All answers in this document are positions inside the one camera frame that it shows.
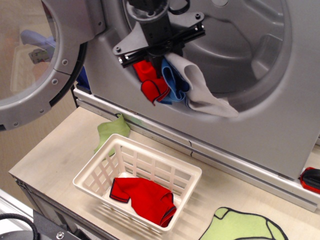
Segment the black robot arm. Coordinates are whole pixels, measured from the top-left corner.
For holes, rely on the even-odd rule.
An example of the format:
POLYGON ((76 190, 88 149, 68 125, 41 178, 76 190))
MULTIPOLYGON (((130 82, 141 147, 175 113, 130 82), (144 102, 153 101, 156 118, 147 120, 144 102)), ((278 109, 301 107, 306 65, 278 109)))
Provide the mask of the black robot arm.
POLYGON ((131 32, 113 48, 123 68, 143 60, 162 75, 165 55, 183 55, 185 44, 205 35, 202 12, 189 12, 191 2, 173 8, 168 0, 128 0, 125 10, 135 21, 131 32))

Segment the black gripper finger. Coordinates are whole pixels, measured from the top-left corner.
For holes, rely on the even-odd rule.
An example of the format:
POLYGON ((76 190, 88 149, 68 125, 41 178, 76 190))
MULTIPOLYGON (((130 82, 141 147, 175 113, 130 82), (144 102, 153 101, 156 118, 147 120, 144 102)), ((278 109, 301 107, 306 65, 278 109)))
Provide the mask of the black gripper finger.
POLYGON ((156 76, 160 78, 162 76, 162 61, 163 57, 162 56, 148 56, 149 61, 151 62, 152 66, 155 69, 156 76))

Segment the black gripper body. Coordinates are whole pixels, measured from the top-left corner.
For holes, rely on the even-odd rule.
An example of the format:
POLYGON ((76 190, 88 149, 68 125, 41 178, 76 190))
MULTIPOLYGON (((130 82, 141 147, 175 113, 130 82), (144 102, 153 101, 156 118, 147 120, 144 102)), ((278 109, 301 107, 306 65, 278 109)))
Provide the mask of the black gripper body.
POLYGON ((166 13, 157 19, 136 21, 133 30, 113 48, 123 68, 148 62, 169 52, 182 55, 185 44, 205 35, 202 12, 166 13))

